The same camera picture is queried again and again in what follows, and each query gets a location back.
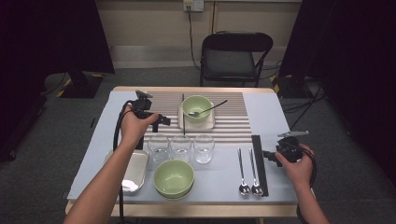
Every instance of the metal spoon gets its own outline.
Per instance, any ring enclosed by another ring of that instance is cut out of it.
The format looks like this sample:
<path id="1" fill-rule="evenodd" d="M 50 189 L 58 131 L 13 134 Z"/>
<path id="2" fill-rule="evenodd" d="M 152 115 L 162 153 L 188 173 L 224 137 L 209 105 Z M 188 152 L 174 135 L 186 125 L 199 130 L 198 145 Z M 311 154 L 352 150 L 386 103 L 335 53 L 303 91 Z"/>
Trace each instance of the metal spoon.
<path id="1" fill-rule="evenodd" d="M 211 110 L 211 109 L 213 109 L 213 108 L 215 108 L 215 107 L 218 107 L 219 105 L 224 105 L 227 101 L 228 101 L 228 100 L 225 100 L 225 101 L 219 103 L 218 105 L 215 105 L 215 106 L 213 106 L 213 107 L 210 107 L 210 108 L 208 108 L 208 109 L 206 109 L 206 110 L 204 110 L 204 111 L 201 111 L 201 112 L 189 112 L 189 115 L 192 116 L 192 117 L 198 117 L 200 114 L 202 114 L 202 113 L 204 113 L 204 112 L 206 112 L 206 111 L 208 111 L 208 110 Z"/>
<path id="2" fill-rule="evenodd" d="M 245 183 L 244 178 L 244 168 L 242 166 L 242 155 L 241 155 L 241 148 L 238 148 L 238 157 L 239 157 L 239 166 L 241 167 L 241 176 L 242 176 L 242 184 L 239 186 L 239 192 L 242 195 L 248 195 L 250 193 L 250 187 Z"/>
<path id="3" fill-rule="evenodd" d="M 253 186 L 251 187 L 251 191 L 253 191 L 254 195 L 262 196 L 264 194 L 264 191 L 262 190 L 260 184 L 257 183 L 256 171 L 254 169 L 254 162 L 253 162 L 253 153 L 251 148 L 248 150 L 248 152 L 250 154 L 251 169 L 253 170 Z"/>

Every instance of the white plate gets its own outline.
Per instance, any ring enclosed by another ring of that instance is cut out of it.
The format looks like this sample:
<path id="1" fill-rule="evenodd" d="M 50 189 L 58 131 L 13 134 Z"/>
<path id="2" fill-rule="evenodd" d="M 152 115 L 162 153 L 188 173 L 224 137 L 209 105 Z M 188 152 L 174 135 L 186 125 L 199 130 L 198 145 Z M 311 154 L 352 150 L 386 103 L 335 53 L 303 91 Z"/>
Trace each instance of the white plate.
<path id="1" fill-rule="evenodd" d="M 181 106 L 182 104 L 180 104 L 180 106 L 178 107 L 178 127 L 180 129 L 183 129 L 183 109 L 181 108 Z M 186 118 L 184 118 L 184 121 L 186 122 L 186 131 L 206 132 L 215 127 L 215 109 L 212 109 L 212 113 L 210 113 L 205 122 L 191 123 Z"/>
<path id="2" fill-rule="evenodd" d="M 107 152 L 105 162 L 113 154 L 113 150 Z M 129 160 L 125 176 L 122 180 L 122 189 L 127 192 L 139 190 L 145 182 L 145 175 L 149 163 L 149 154 L 145 150 L 135 150 Z"/>

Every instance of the light green bowl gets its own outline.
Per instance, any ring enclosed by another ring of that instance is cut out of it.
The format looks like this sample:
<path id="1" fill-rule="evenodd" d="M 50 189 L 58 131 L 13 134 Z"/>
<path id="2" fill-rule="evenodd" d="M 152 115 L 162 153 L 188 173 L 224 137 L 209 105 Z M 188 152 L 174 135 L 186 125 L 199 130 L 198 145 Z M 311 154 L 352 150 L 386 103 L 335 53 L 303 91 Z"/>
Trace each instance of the light green bowl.
<path id="1" fill-rule="evenodd" d="M 190 191 L 193 182 L 194 171 L 184 161 L 166 161 L 154 173 L 155 189 L 167 199 L 182 198 Z"/>
<path id="2" fill-rule="evenodd" d="M 202 112 L 212 107 L 213 104 L 206 97 L 200 95 L 193 95 L 183 101 L 182 109 L 185 118 L 192 123 L 201 123 L 207 120 L 212 110 L 200 114 L 198 117 L 192 117 L 190 112 Z"/>

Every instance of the clear drinking glass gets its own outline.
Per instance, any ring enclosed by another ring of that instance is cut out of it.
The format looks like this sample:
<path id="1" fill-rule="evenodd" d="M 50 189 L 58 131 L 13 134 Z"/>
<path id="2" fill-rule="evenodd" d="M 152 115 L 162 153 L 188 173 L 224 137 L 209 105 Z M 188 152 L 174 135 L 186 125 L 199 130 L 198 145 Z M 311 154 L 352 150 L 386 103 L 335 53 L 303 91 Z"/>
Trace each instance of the clear drinking glass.
<path id="1" fill-rule="evenodd" d="M 175 160 L 189 162 L 191 157 L 191 140 L 183 134 L 176 135 L 170 141 L 172 156 Z"/>
<path id="2" fill-rule="evenodd" d="M 169 139 L 163 134 L 151 136 L 148 140 L 148 151 L 156 162 L 169 160 Z"/>
<path id="3" fill-rule="evenodd" d="M 194 139 L 194 158 L 199 163 L 208 163 L 212 160 L 215 140 L 207 135 L 200 134 Z"/>

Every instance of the black chair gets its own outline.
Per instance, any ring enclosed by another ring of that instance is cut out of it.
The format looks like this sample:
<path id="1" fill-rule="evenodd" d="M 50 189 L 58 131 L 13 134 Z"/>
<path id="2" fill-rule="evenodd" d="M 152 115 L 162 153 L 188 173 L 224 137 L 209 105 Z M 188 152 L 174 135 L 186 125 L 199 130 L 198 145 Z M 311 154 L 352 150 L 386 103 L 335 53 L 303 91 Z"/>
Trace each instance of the black chair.
<path id="1" fill-rule="evenodd" d="M 273 39 L 263 33 L 221 31 L 207 36 L 202 45 L 200 85 L 208 80 L 255 82 L 257 87 L 264 58 L 273 45 Z"/>

